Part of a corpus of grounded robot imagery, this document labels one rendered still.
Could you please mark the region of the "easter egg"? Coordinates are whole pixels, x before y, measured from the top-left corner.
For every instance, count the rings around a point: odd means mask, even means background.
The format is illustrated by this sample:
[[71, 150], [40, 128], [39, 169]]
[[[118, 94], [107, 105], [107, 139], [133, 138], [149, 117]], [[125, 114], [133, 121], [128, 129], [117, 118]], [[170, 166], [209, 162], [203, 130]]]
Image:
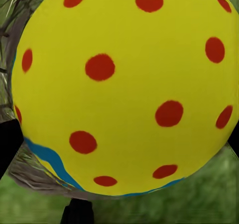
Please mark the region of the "easter egg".
[[58, 179], [105, 196], [167, 188], [239, 121], [229, 0], [44, 0], [11, 64], [24, 142]]

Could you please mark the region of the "wicker basket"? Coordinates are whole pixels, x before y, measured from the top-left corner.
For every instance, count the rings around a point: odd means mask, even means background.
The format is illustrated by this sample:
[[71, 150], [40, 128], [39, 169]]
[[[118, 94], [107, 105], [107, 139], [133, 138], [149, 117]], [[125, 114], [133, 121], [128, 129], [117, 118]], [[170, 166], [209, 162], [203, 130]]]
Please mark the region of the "wicker basket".
[[[2, 0], [0, 0], [1, 2]], [[5, 4], [10, 1], [6, 0], [6, 2], [0, 7], [0, 9], [5, 6]], [[38, 1], [38, 0], [36, 0]], [[36, 2], [35, 1], [35, 2]], [[22, 34], [24, 32], [25, 27], [27, 26], [27, 23], [32, 16], [32, 13], [36, 11], [37, 8], [35, 8], [34, 11], [31, 9], [32, 5], [36, 5], [40, 2], [34, 2], [33, 4], [29, 5], [32, 0], [16, 0], [14, 3], [13, 0], [11, 1], [11, 5], [8, 8], [8, 12], [12, 5], [15, 5], [14, 10], [10, 17], [3, 23], [3, 25], [0, 27], [0, 52], [1, 52], [1, 60], [0, 60], [0, 80], [4, 86], [4, 92], [5, 92], [5, 105], [3, 105], [3, 98], [1, 94], [1, 88], [0, 88], [0, 123], [4, 121], [8, 121], [6, 118], [6, 111], [3, 108], [10, 108], [13, 110], [13, 100], [10, 95], [11, 93], [11, 64], [14, 62], [14, 55], [16, 53], [17, 45], [19, 45], [20, 37], [22, 37]], [[22, 12], [23, 11], [23, 12]], [[16, 20], [16, 17], [20, 14], [21, 16]], [[7, 13], [8, 15], [8, 13]], [[9, 24], [13, 21], [14, 23], [7, 29]], [[3, 40], [4, 44], [4, 53], [2, 55], [2, 48], [1, 48], [1, 38]], [[3, 61], [5, 55], [5, 61], [3, 63], [3, 66], [1, 68], [1, 64]], [[1, 86], [1, 84], [0, 84]], [[4, 112], [2, 111], [4, 110]], [[8, 117], [8, 115], [7, 115]], [[8, 117], [9, 118], [9, 117]], [[11, 120], [9, 118], [9, 120]], [[226, 142], [222, 150], [225, 148], [230, 148], [231, 144], [229, 145], [228, 142]], [[37, 192], [39, 194], [45, 195], [45, 196], [51, 196], [51, 195], [59, 195], [62, 197], [71, 197], [74, 199], [80, 199], [83, 201], [89, 201], [95, 200], [95, 199], [118, 199], [121, 196], [105, 196], [101, 194], [95, 194], [92, 192], [84, 191], [79, 188], [76, 188], [75, 186], [71, 186], [70, 184], [64, 182], [63, 180], [58, 179], [52, 172], [48, 170], [48, 168], [45, 168], [40, 164], [40, 161], [35, 160], [31, 155], [35, 155], [32, 151], [30, 151], [30, 148], [28, 148], [28, 144], [23, 141], [21, 144], [21, 147], [18, 149], [18, 152], [24, 153], [28, 157], [24, 157], [21, 155], [18, 155], [16, 153], [16, 156], [19, 159], [13, 158], [11, 163], [9, 164], [8, 168], [6, 169], [6, 174], [19, 186], [34, 192]], [[36, 163], [40, 164], [40, 166], [36, 166], [34, 164], [28, 163], [23, 158], [27, 158], [30, 160], [34, 160]]]

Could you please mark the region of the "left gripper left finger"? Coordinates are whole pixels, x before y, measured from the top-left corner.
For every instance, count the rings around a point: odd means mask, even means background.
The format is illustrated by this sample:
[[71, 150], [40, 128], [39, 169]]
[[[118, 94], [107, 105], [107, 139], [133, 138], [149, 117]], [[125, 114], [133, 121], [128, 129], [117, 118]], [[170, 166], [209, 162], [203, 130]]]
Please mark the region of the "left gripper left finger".
[[24, 138], [17, 119], [0, 123], [0, 179], [23, 141]]

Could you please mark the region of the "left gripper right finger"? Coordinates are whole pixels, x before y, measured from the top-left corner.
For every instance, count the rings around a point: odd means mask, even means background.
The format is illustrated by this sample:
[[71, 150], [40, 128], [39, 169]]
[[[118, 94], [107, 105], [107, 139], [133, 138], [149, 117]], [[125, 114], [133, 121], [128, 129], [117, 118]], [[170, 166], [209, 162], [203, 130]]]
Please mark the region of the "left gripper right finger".
[[227, 141], [239, 158], [239, 121]]

